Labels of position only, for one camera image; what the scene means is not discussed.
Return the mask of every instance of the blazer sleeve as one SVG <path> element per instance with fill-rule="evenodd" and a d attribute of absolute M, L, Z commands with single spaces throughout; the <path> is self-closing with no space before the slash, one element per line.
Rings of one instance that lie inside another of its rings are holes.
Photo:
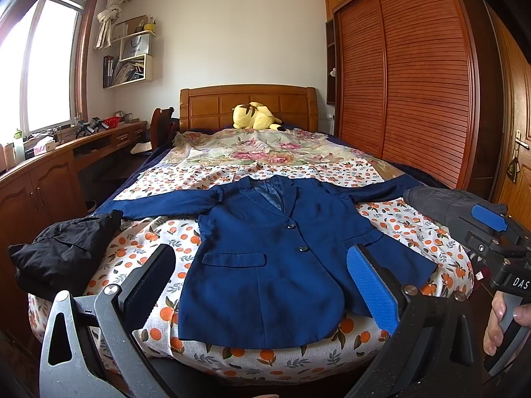
<path fill-rule="evenodd" d="M 146 217 L 200 215 L 220 204 L 218 187 L 208 190 L 175 190 L 170 193 L 135 200 L 112 200 L 100 206 L 96 213 L 120 210 L 124 218 L 139 220 Z"/>
<path fill-rule="evenodd" d="M 364 187 L 339 187 L 336 190 L 338 191 L 339 197 L 349 198 L 356 204 L 397 199 L 398 197 L 402 197 L 408 188 L 419 185 L 422 185 L 421 182 L 405 173 L 385 182 L 377 182 Z"/>

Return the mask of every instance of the bottle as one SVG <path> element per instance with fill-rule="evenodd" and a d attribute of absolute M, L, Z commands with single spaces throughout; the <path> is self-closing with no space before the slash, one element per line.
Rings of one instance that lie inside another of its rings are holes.
<path fill-rule="evenodd" d="M 23 133 L 21 129 L 18 129 L 15 132 L 15 135 L 13 136 L 13 139 L 15 139 L 15 163 L 17 163 L 17 165 L 22 163 L 26 159 L 26 156 L 24 155 L 24 141 L 22 137 Z"/>
<path fill-rule="evenodd" d="M 0 173 L 5 171 L 7 166 L 5 165 L 4 147 L 0 144 Z"/>
<path fill-rule="evenodd" d="M 4 157 L 5 157 L 5 166 L 7 169 L 15 167 L 15 156 L 13 155 L 13 143 L 7 144 L 4 146 Z"/>

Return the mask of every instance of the cabinet handle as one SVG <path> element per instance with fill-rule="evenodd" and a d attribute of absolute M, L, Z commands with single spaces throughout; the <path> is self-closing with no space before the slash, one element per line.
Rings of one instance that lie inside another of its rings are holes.
<path fill-rule="evenodd" d="M 40 192 L 40 187 L 37 187 L 37 192 L 39 193 L 40 201 L 42 202 L 41 206 L 44 206 L 44 197 L 42 196 L 42 193 Z"/>
<path fill-rule="evenodd" d="M 35 204 L 35 210 L 36 211 L 39 211 L 39 206 L 37 205 L 37 199 L 35 199 L 35 193 L 33 191 L 30 191 L 30 196 L 31 198 L 33 199 L 34 201 L 34 204 Z"/>

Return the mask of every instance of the window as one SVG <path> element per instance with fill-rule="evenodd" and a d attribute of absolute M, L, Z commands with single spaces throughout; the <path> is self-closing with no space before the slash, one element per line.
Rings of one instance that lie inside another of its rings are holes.
<path fill-rule="evenodd" d="M 89 0 L 38 0 L 0 46 L 0 143 L 75 117 L 75 65 Z"/>

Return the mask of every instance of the finger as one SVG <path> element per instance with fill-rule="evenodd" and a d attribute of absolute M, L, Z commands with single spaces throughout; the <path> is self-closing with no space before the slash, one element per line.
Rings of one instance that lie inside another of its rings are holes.
<path fill-rule="evenodd" d="M 498 321 L 501 321 L 503 319 L 503 316 L 505 315 L 506 305 L 505 300 L 503 299 L 503 292 L 496 292 L 494 295 L 494 298 L 492 299 L 492 310 L 494 311 L 494 314 L 496 314 L 496 318 Z"/>
<path fill-rule="evenodd" d="M 531 327 L 531 304 L 521 305 L 514 308 L 513 318 L 516 323 Z"/>
<path fill-rule="evenodd" d="M 496 346 L 489 338 L 487 329 L 485 329 L 485 335 L 483 336 L 483 350 L 487 355 L 494 356 L 496 353 Z"/>
<path fill-rule="evenodd" d="M 490 340 L 496 347 L 500 347 L 503 341 L 503 331 L 501 330 L 500 324 L 498 323 L 496 314 L 491 311 L 489 318 L 489 324 L 487 326 L 487 333 Z"/>

